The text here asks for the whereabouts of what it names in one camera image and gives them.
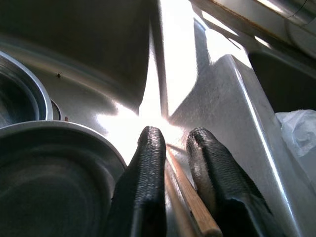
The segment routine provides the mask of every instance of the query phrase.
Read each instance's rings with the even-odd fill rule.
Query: white plastic bag
[[[283,139],[316,188],[316,111],[276,113]]]

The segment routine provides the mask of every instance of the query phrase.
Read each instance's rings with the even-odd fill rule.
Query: sink basin
[[[239,64],[231,56],[236,46],[203,25],[190,2],[159,0],[159,12],[149,2],[5,1],[0,50],[39,78],[54,102],[56,118],[99,132],[126,164],[141,130],[156,125],[152,122],[162,115],[159,128],[192,182],[186,139],[192,129],[204,126],[254,180],[287,234],[314,233],[316,207],[305,204],[315,196],[296,179],[297,170],[288,162],[278,121],[262,90],[264,81],[276,85],[279,75],[277,70],[265,74],[264,67],[278,65],[289,71],[285,74],[291,80],[297,74],[310,85],[313,77],[299,69],[290,73],[282,60],[253,54],[261,87],[250,63]],[[288,109],[281,99],[274,105],[273,91],[266,94],[276,111]],[[291,100],[294,109],[305,106],[295,103],[305,101],[305,96]],[[149,118],[145,122],[140,121],[144,104]],[[167,197],[166,212],[167,236],[177,236]]]
[[[109,84],[130,106],[140,104],[148,64],[147,1],[12,0],[1,7],[2,45],[40,48],[46,57]],[[66,76],[61,69],[54,73]]]
[[[275,112],[316,110],[316,75],[262,52],[249,54],[250,63]]]

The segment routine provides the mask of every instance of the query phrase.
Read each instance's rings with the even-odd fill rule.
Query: stainless steel bowl
[[[0,52],[0,127],[48,119],[53,119],[53,109],[40,80],[21,63]]]
[[[103,236],[126,165],[100,134],[63,121],[0,129],[0,230],[7,237]]]

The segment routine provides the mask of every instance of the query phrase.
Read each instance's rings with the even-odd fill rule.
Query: wooden chopstick
[[[165,169],[164,171],[164,184],[171,202],[172,210],[178,226],[178,233],[180,237],[198,237],[196,234],[192,222],[189,219],[179,197],[175,191],[174,185],[170,179],[170,171]]]
[[[167,146],[167,160],[175,174],[181,194],[192,212],[192,215],[204,237],[222,237],[223,234],[213,217],[205,207],[203,201],[196,193],[195,189],[189,182],[187,176],[183,172],[180,164]]]

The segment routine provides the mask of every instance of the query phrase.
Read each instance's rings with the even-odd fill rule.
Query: metal surface
[[[257,0],[271,10],[304,26],[316,18],[315,0]]]
[[[49,96],[39,79],[0,52],[0,127],[53,118]]]
[[[148,12],[140,0],[128,5],[32,3],[5,3],[0,49],[41,80],[61,120],[67,117],[98,131],[127,164],[144,126],[158,126],[191,182],[186,139],[190,130],[204,126],[254,180],[287,235],[314,236],[315,194],[281,138],[248,52],[268,51],[277,61],[303,68],[298,75],[304,78],[314,73],[304,66],[306,58],[285,57],[280,52],[288,48],[269,49],[268,43],[241,32],[234,35],[215,25],[220,33],[210,30],[199,19],[194,22],[187,1],[159,1],[151,14],[150,40]],[[254,61],[268,59],[260,54]],[[168,199],[166,205],[168,236],[175,236]]]
[[[1,41],[23,48],[17,39],[67,57],[77,67],[140,104],[146,83],[151,1],[4,1]]]
[[[1,234],[102,236],[126,165],[100,134],[69,122],[25,122],[0,129],[0,150]]]
[[[262,52],[250,53],[249,60],[275,112],[316,110],[315,73]]]

